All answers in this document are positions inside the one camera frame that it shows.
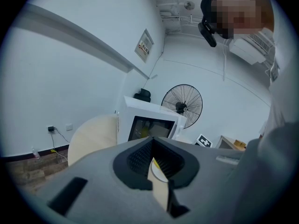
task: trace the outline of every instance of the fan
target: fan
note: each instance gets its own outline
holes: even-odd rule
[[[187,118],[184,129],[193,125],[202,111],[202,98],[197,89],[188,84],[173,87],[163,98],[162,106]]]

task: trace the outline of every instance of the black baseboard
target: black baseboard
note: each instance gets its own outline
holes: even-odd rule
[[[51,149],[43,150],[38,153],[40,156],[49,155],[49,154],[52,154]],[[56,147],[55,149],[57,152],[60,152],[60,151],[69,149],[69,145],[67,144],[67,145],[64,145],[61,147]],[[1,157],[3,162],[15,162],[15,161],[21,161],[21,160],[32,159],[32,158],[34,158],[33,154],[23,154],[23,155],[18,155],[18,156]]]

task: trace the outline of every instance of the wall-mounted fan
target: wall-mounted fan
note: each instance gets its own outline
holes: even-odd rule
[[[184,129],[193,125],[202,111],[202,98],[197,89],[188,84],[173,87],[163,98],[162,106],[187,118]]]

